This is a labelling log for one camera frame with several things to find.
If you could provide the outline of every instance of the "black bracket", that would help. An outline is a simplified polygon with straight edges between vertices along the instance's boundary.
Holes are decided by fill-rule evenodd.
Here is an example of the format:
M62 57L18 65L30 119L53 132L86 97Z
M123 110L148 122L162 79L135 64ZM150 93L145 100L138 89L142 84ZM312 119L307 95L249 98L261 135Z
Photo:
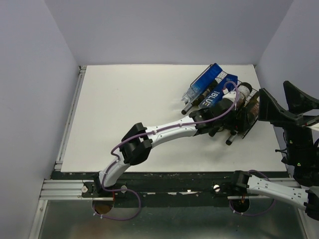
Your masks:
M132 136L140 133L145 133L145 128L142 123L136 123L122 138L122 142ZM152 149L152 142L147 135L143 137L143 141L139 138L134 138L120 147L120 152L124 157L124 163L137 165L147 160Z
M295 167L294 179L304 186L319 186L319 150L314 144L312 130L307 126L319 122L319 116L302 113L319 109L319 100L284 82L289 110L282 108L272 95L260 89L259 120L284 129L287 157L282 160Z
M319 221L319 198L311 190L306 190L306 192L308 193L308 202L304 203L306 206L305 212L310 218Z

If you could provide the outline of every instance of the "blue package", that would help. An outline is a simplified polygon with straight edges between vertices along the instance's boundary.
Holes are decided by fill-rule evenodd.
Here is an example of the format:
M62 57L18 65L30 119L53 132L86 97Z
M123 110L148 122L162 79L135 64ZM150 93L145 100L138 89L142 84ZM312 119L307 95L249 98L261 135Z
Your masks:
M208 88L210 83L212 83L221 72L222 69L216 63L207 68L188 88L187 92L184 93L182 101L184 101L185 104L192 103Z
M224 96L223 88L227 81L232 81L235 84L237 84L238 77L231 74L227 74L227 76L215 87L215 89L211 93L209 93L208 96L206 96L206 98L199 104L198 107L200 109L210 108L214 106L217 102L219 102ZM228 84L226 88L228 89L228 91L232 91L235 87L232 84Z

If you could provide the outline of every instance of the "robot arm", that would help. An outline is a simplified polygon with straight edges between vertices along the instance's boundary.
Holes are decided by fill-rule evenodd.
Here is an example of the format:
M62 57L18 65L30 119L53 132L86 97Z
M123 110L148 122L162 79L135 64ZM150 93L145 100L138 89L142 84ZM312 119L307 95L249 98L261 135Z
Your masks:
M226 84L233 84L235 91L226 91L215 107L193 111L189 116L164 125L144 127L142 123L135 124L117 146L119 149L111 152L116 159L99 172L99 184L104 188L113 186L130 166L144 162L150 150L161 143L204 133L214 134L219 125L236 114L236 103L241 94L240 86L231 81Z
M319 150L318 144L313 143L311 128L318 128L319 116L304 116L302 113L319 109L319 101L289 82L284 82L284 88L289 111L278 105L265 89L261 89L259 120L269 121L285 130L287 157L282 161L295 166L295 180L301 185L318 186ZM231 116L235 114L233 108L237 95L239 92L236 88L236 92L226 94L215 107L193 111L189 116L168 124L151 127L135 124L124 136L118 149L112 151L116 159L99 172L102 188L113 186L131 165L144 162L150 150L161 143L204 133L214 135L220 125L233 119ZM230 187L234 195L241 192L268 196L305 210L309 217L319 220L319 197L311 190L278 185L242 171L235 171Z
M191 125L182 125L181 127L172 127L169 128L172 125L176 124L183 124L183 123L193 123ZM135 125L130 131L135 131L136 128L140 127L143 128L143 126L140 126L140 124ZM156 132L158 129L161 128L168 128L160 132ZM165 143L168 141L171 141L173 139L182 138L182 137L191 137L195 136L197 133L196 126L194 124L194 120L188 116L167 124L159 125L159 126L150 126L146 127L143 131L145 133L150 133L147 135L147 138L144 139L144 144L148 145L138 145L137 147L140 147L140 151L149 152L151 148L154 148L161 143ZM139 161L136 162L135 158L132 158L128 160L128 154L133 154L134 150L131 150L132 148L122 148L122 152L117 149L116 154L119 156L119 158L116 158L108 167L106 167L103 171L99 173L99 178L101 183L104 182L105 187L110 187L116 183L118 178L131 166L131 165L137 165L138 163L141 163L147 159L148 154L146 155L146 158L144 158L141 161L141 157L139 157Z
M232 192L258 194L288 203L319 221L319 197L311 190L287 187L243 171L234 172L231 188Z

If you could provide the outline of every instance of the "gray wall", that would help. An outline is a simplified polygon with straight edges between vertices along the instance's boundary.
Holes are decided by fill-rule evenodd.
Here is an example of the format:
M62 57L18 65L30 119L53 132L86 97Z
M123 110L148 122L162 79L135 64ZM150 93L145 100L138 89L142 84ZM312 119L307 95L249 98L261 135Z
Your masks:
M319 98L318 9L318 0L295 0L256 68L261 86L286 108L282 85L285 80ZM277 128L276 134L284 148L282 130ZM318 137L319 134L315 133L314 139ZM319 238L319 222L306 217L306 225L310 238Z
M46 0L80 65L257 64L292 0Z
M43 0L2 0L0 33L0 238L25 239L78 67Z

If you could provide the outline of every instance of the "black mechanical part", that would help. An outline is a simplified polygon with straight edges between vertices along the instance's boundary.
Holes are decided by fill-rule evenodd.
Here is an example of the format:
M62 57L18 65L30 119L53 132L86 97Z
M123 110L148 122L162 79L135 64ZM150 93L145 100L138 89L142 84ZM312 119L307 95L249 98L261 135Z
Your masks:
M260 89L259 95L259 121L268 121L277 127L303 125L304 119L302 116L295 115L282 108L266 89Z
M304 203L306 206L306 214L317 221L319 221L319 198L311 190L306 191L308 193L308 202Z
M251 177L251 174L244 171L234 171L234 175L232 177L231 185L234 191L237 191L240 193L240 195L243 195L247 193L247 188L249 187L248 180Z
M284 82L284 90L289 112L296 115L319 109L319 100L299 90L289 81Z
M318 159L310 128L288 126L284 128L287 146L287 164L295 167L317 168Z
M206 108L206 109L200 109L197 111L193 111L189 114L189 117L191 117L195 122L203 121L203 120L209 120L214 117L217 117L221 115L222 113L226 112L233 102L229 99L222 99L220 102L218 102L214 107ZM204 134L209 133L210 136L214 136L215 133L219 130L223 124L230 120L230 118L234 117L235 110L231 110L226 116L224 116L222 119L215 120L213 122L209 123L201 123L196 125L197 133Z
M145 133L146 128L142 123L136 123L122 138L122 142L134 135ZM124 163L137 165L147 160L152 149L151 140L148 136L143 137L143 141L139 138L134 138L120 147L120 152L124 157Z
M112 197L112 192L106 192L102 190L100 184L94 182L84 182L83 185L88 189L85 193L82 193L83 198L100 198L100 197Z
M255 93L246 106L244 106L236 116L236 130L246 132L255 124L259 113L259 92Z
M284 88L289 111L282 108L267 90L261 89L259 120L284 129L287 156L282 162L295 167L294 179L304 186L319 186L319 151L311 129L306 127L317 123L319 116L297 115L318 109L319 101L288 81L284 82Z

